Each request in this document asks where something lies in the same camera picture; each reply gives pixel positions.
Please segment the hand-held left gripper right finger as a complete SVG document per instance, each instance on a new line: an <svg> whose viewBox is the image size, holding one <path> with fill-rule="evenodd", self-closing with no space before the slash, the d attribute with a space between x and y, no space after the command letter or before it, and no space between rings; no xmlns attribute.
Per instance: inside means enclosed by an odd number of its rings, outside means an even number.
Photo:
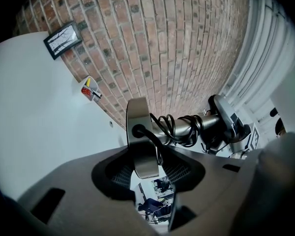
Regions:
<svg viewBox="0 0 295 236"><path fill-rule="evenodd" d="M190 171L174 184L171 236L229 236L255 173L257 152L245 160L168 146L164 165L182 163Z"/></svg>

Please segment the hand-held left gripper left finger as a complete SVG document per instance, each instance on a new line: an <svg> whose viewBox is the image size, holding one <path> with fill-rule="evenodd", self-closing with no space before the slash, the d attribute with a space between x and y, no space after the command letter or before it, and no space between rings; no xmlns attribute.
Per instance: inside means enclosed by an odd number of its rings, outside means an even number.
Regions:
<svg viewBox="0 0 295 236"><path fill-rule="evenodd" d="M155 236L157 232L136 211L135 194L112 182L132 160L126 146L68 161L31 186L18 199L30 236ZM64 191L47 223L37 208L52 189Z"/></svg>

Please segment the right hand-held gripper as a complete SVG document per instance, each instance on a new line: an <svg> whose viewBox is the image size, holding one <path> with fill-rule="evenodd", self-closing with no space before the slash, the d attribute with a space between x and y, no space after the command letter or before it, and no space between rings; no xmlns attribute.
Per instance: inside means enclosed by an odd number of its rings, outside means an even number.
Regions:
<svg viewBox="0 0 295 236"><path fill-rule="evenodd" d="M215 94L208 99L210 111L217 114L223 126L223 134L226 138L242 138L236 143L231 143L232 154L230 158L246 159L248 153L257 148L259 132L255 123L243 124L234 108L222 96Z"/></svg>

